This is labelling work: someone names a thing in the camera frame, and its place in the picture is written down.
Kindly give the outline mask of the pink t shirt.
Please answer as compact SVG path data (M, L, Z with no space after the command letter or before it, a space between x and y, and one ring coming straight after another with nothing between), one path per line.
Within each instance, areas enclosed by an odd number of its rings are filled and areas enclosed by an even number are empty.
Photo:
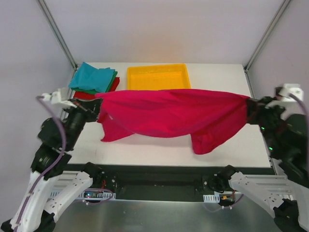
M190 135L197 155L210 153L246 124L247 96L202 89L121 90L98 93L104 142L134 134Z

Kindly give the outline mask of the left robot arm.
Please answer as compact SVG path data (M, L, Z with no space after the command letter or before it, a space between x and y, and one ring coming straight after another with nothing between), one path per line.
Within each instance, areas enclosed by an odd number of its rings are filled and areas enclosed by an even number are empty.
M63 174L84 126L98 120L102 99L69 99L63 106L68 116L61 120L43 101L38 102L51 114L41 126L38 138L42 144L31 164L26 194L15 216L1 225L4 232L51 232L67 207L88 188L101 188L103 170L86 163L73 181L57 196L49 199L55 184Z

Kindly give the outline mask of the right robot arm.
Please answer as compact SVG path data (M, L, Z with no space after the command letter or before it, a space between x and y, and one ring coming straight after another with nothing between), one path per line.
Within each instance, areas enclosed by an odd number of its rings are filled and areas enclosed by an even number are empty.
M309 230L309 112L297 96L289 99L297 103L303 114L281 118L286 108L282 99L263 97L249 98L247 123L258 125L266 142L270 157L279 161L279 167L294 190L295 198L275 197L270 191L250 181L231 165L225 166L208 180L208 187L224 193L235 190L250 198L274 219L282 232L307 232Z

